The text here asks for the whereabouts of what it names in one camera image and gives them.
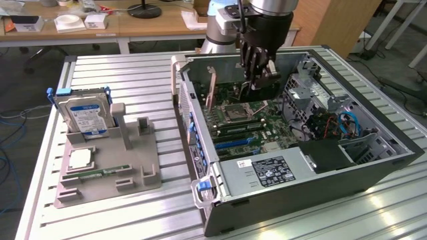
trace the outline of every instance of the floor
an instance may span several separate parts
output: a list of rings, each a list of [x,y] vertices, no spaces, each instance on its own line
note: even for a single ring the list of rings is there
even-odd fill
[[[373,18],[366,26],[366,31],[373,33],[382,19],[384,16]],[[388,34],[389,30],[392,30],[397,24],[398,22],[396,21],[389,24],[381,37]],[[427,36],[408,28],[390,50],[384,50],[382,46],[378,48],[384,53],[385,58],[381,59],[376,56],[369,61],[362,61],[362,63],[365,63],[372,72],[380,78],[389,79],[413,89],[417,89],[420,87],[420,84],[416,82],[417,74],[414,70],[406,67],[406,65],[425,44]],[[192,50],[196,46],[196,40],[161,41],[157,43],[145,42],[133,45],[133,52],[185,51]],[[89,44],[63,46],[62,48],[70,55],[77,56],[107,55],[118,54],[119,52],[117,45],[113,43],[99,44],[99,50],[93,50]],[[34,63],[34,73],[31,75],[26,75],[22,73],[21,64],[37,49],[39,48],[30,47],[29,53],[21,54],[17,48],[9,48],[7,52],[2,56],[1,53],[3,53],[6,49],[0,49],[0,112],[5,110],[22,110],[49,103],[45,91],[47,87],[54,87],[57,85],[62,66],[62,56],[57,52],[49,52],[42,59]],[[358,59],[354,55],[350,55],[349,57],[353,60]],[[369,81],[378,84],[368,69],[358,62],[350,62],[350,65]],[[427,58],[424,58],[418,63],[417,69],[427,72]],[[393,89],[384,88],[384,92],[400,105],[402,104],[402,97]],[[413,112],[421,112],[424,110],[422,103],[410,97],[408,97],[406,107]],[[47,112],[47,108],[42,108],[31,112],[27,116],[39,116]],[[427,126],[427,120],[422,117],[413,117],[424,126]],[[10,122],[17,124],[21,120],[22,119],[17,118]],[[22,196],[18,203],[13,206],[11,211],[0,214],[1,240],[10,240],[14,238],[46,121],[46,117],[26,120],[25,136],[10,148],[6,149],[7,157],[15,166]],[[14,130],[14,128],[15,126],[0,124],[0,139],[2,139]],[[5,183],[0,185],[0,212],[15,199],[15,192],[17,186],[13,175],[10,174]]]

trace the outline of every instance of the white box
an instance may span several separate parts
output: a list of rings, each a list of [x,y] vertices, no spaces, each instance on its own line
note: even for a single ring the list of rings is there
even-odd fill
[[[368,42],[370,40],[370,35],[366,32],[361,32],[357,42],[354,43],[352,50],[350,50],[350,54],[360,54],[364,51],[364,46],[368,45]]]
[[[106,24],[107,21],[103,14],[91,14],[85,17],[83,25],[86,29],[105,29]]]
[[[39,32],[45,21],[41,16],[10,16],[17,32]]]
[[[53,21],[54,21],[55,31],[58,34],[86,30],[85,24],[82,23],[81,19],[71,26],[59,24],[55,19]]]

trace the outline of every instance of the blue pcie slot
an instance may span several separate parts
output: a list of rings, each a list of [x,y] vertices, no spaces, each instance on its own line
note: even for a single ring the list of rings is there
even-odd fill
[[[237,146],[248,145],[252,140],[253,140],[253,137],[248,137],[248,138],[244,139],[244,140],[232,141],[232,142],[225,142],[225,143],[218,143],[218,144],[214,145],[214,149],[225,149],[225,148],[230,148],[230,147],[237,147]]]

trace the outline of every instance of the robotic arm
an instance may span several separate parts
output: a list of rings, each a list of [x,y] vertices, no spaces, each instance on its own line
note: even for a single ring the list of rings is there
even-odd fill
[[[249,94],[280,78],[276,52],[286,39],[298,0],[249,0],[248,5],[241,1],[217,10],[216,22],[222,35],[240,32],[240,63]]]

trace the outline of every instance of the table leg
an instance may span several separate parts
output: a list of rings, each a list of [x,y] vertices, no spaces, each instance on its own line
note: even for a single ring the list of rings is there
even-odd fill
[[[392,7],[392,9],[390,9],[390,11],[389,11],[389,13],[388,13],[384,21],[381,22],[381,24],[380,24],[380,26],[378,26],[378,28],[377,28],[377,30],[376,30],[376,32],[374,32],[370,40],[369,40],[368,43],[366,43],[366,46],[365,46],[365,49],[366,49],[366,50],[369,50],[369,49],[373,47],[373,45],[374,45],[374,43],[376,43],[376,40],[377,40],[378,37],[381,36],[381,34],[382,34],[384,30],[385,30],[386,25],[389,24],[393,16],[396,15],[396,12],[398,11],[398,9],[400,9],[400,7],[401,7],[401,5],[402,5],[402,2],[404,2],[402,0],[397,0],[397,2],[394,3],[394,5],[393,5],[393,7]]]
[[[129,54],[129,38],[127,37],[118,37],[117,44],[119,48],[119,54]]]
[[[400,35],[402,34],[404,30],[406,29],[409,23],[412,22],[413,18],[416,17],[416,15],[418,14],[420,10],[422,9],[425,5],[425,1],[420,2],[417,4],[417,7],[413,9],[413,11],[410,12],[410,14],[406,16],[404,23],[401,24],[398,30],[394,32],[394,34],[392,35],[392,38],[389,40],[389,42],[386,43],[385,49],[390,49],[396,40],[398,39]]]
[[[414,66],[418,64],[418,62],[421,61],[422,57],[425,57],[427,55],[427,45],[424,46],[424,48],[420,50],[418,54],[416,55],[416,57],[413,58],[413,60],[410,61],[410,63],[408,64],[408,67],[412,69],[414,68]]]

